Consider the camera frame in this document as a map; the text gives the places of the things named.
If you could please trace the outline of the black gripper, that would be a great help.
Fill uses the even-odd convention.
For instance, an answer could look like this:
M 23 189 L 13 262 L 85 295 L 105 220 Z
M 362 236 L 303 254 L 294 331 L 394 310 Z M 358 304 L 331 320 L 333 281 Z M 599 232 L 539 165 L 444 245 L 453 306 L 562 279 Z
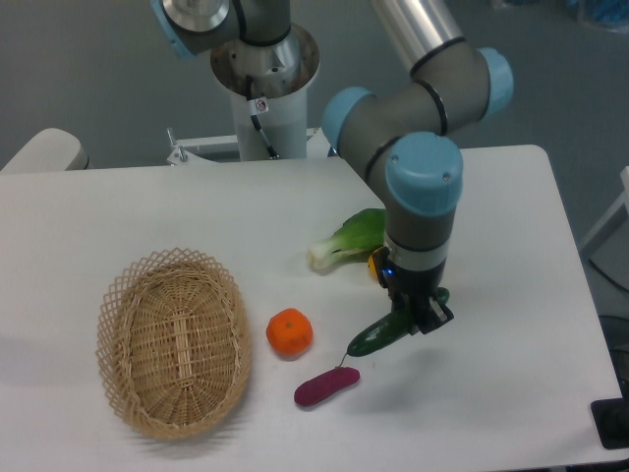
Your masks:
M 397 320 L 408 317 L 405 296 L 421 297 L 415 308 L 415 319 L 421 334 L 428 334 L 453 320 L 447 297 L 427 297 L 436 292 L 443 275 L 444 263 L 429 270 L 414 271 L 395 264 L 387 256 L 379 283 L 391 300 L 391 315 Z

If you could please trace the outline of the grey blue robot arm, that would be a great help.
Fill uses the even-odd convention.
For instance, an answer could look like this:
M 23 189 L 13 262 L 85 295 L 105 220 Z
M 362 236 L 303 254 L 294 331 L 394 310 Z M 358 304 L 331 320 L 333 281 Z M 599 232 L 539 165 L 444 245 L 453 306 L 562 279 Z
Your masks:
M 513 93 L 506 59 L 469 45 L 441 1 L 373 3 L 410 76 L 379 97 L 345 88 L 326 105 L 321 129 L 330 146 L 385 207 L 380 284 L 410 333 L 452 319 L 437 299 L 463 159 L 449 133 L 504 108 Z M 153 13 L 175 52 L 208 53 L 230 95 L 242 160 L 302 158 L 306 98 L 319 66 L 310 34 L 286 1 L 155 1 Z

